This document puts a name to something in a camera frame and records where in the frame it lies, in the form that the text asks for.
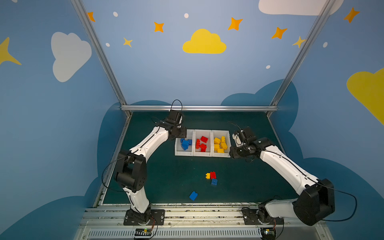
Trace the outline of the long red lego brick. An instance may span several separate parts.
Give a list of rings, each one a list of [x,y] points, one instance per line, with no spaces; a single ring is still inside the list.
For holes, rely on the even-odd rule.
[[[199,149],[200,146],[201,146],[200,139],[197,139],[197,140],[196,140],[196,149]]]

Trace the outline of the blue lego brick top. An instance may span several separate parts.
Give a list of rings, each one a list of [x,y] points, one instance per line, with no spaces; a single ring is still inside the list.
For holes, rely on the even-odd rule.
[[[181,143],[181,146],[182,146],[182,149],[184,151],[186,151],[189,148],[189,146],[190,146],[189,141],[183,140],[182,143]]]

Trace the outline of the red lego brick low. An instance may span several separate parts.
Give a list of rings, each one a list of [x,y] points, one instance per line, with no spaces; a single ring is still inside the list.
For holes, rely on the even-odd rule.
[[[206,152],[207,146],[205,144],[200,144],[200,150],[201,152]]]

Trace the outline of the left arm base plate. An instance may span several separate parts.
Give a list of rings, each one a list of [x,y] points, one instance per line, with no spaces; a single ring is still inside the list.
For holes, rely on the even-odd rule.
[[[124,217],[124,226],[162,226],[165,220],[164,210],[148,210],[143,214],[130,209]]]

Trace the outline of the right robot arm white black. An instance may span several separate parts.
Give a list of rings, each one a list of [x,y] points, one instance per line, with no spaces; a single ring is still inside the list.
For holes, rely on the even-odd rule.
[[[255,157],[271,166],[295,190],[298,198],[271,200],[258,207],[257,216],[262,224],[274,218],[296,218],[313,226],[335,212],[334,185],[327,179],[319,180],[289,159],[269,139],[243,142],[230,148],[234,159]]]

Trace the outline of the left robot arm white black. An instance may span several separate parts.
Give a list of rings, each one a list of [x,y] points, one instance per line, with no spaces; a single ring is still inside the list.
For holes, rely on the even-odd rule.
[[[186,136],[186,127],[161,121],[140,143],[129,151],[119,153],[114,169],[114,179],[130,201],[128,219],[139,225],[149,223],[152,215],[151,204],[145,192],[145,184],[148,180],[147,162],[162,143]]]

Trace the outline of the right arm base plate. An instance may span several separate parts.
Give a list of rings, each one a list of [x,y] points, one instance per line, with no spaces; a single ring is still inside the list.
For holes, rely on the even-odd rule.
[[[241,209],[245,225],[283,225],[282,218],[272,218],[264,209]]]

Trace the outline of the small blue lego brick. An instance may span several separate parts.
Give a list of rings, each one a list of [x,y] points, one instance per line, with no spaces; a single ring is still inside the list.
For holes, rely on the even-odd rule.
[[[218,180],[217,179],[212,179],[211,180],[211,185],[217,186],[218,185]]]

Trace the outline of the blue lego brick bottom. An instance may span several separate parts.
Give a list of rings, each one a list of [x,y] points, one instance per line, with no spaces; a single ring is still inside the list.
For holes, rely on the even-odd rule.
[[[196,191],[193,191],[190,195],[189,195],[189,199],[192,200],[192,201],[195,201],[196,198],[198,196],[198,193]]]

